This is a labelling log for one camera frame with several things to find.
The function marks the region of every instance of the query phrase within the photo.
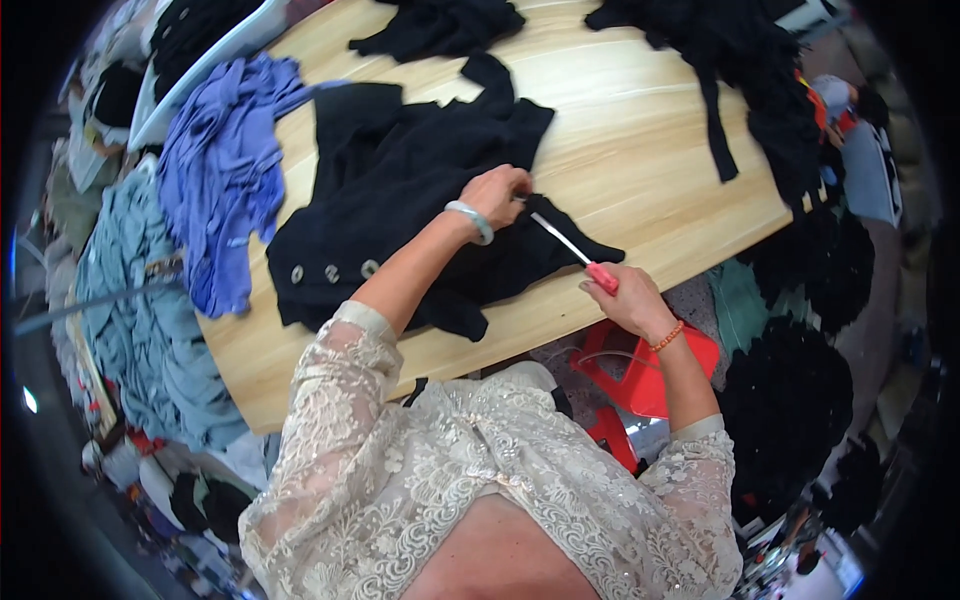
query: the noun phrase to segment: pink handle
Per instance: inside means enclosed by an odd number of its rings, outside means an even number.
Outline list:
[[[591,262],[587,265],[587,275],[596,281],[597,285],[599,285],[604,292],[607,292],[611,296],[616,296],[616,290],[620,287],[620,282],[610,274],[610,271],[604,269],[603,265]]]

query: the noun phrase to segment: bracelet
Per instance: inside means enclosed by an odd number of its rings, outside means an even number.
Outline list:
[[[666,348],[666,345],[669,344],[670,342],[673,342],[673,339],[676,338],[678,335],[680,335],[680,332],[683,330],[684,330],[684,322],[683,321],[677,322],[677,326],[673,328],[673,331],[668,333],[667,336],[663,338],[659,344],[657,344],[656,346],[650,347],[650,350],[652,350],[653,352],[659,352],[662,349]]]
[[[446,203],[444,210],[456,210],[457,212],[462,212],[467,215],[473,224],[480,229],[480,241],[477,242],[480,246],[488,246],[490,242],[493,241],[493,228],[490,227],[490,223],[487,222],[487,218],[476,210],[473,210],[459,200]]]

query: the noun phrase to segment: lace blouse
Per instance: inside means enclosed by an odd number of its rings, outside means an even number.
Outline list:
[[[555,412],[532,376],[431,383],[386,402],[402,358],[376,311],[345,302],[297,365],[270,487],[240,517],[271,598],[398,598],[493,488],[601,598],[727,598],[731,439],[719,415],[675,432],[638,480]]]

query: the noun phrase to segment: red plastic stool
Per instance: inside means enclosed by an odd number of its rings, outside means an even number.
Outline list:
[[[616,409],[612,406],[598,408],[596,412],[597,424],[587,430],[587,433],[597,443],[605,440],[610,447],[610,454],[618,463],[627,468],[631,473],[636,473],[636,453],[634,445],[630,443],[627,436],[627,429],[623,426],[623,421],[616,414]]]
[[[591,327],[587,333],[584,349],[570,353],[570,368],[589,377],[623,410],[641,417],[666,419],[666,392],[663,387],[663,376],[659,370],[660,360],[655,352],[650,351],[650,346],[643,338],[637,341],[634,356],[655,368],[631,359],[623,379],[617,381],[597,365],[597,357],[581,362],[583,356],[603,351],[604,340],[615,327],[617,327],[616,323],[610,320]],[[717,360],[720,359],[720,348],[713,340],[686,322],[684,322],[684,336],[690,349],[693,350],[693,355],[697,357],[697,362],[703,367],[707,377],[710,377],[717,365]]]

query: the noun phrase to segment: purple clothing pile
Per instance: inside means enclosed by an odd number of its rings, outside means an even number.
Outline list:
[[[293,59],[223,62],[170,124],[157,169],[159,202],[174,240],[186,246],[190,299],[207,317],[249,306],[250,233],[269,243],[283,204],[274,122],[312,89]]]

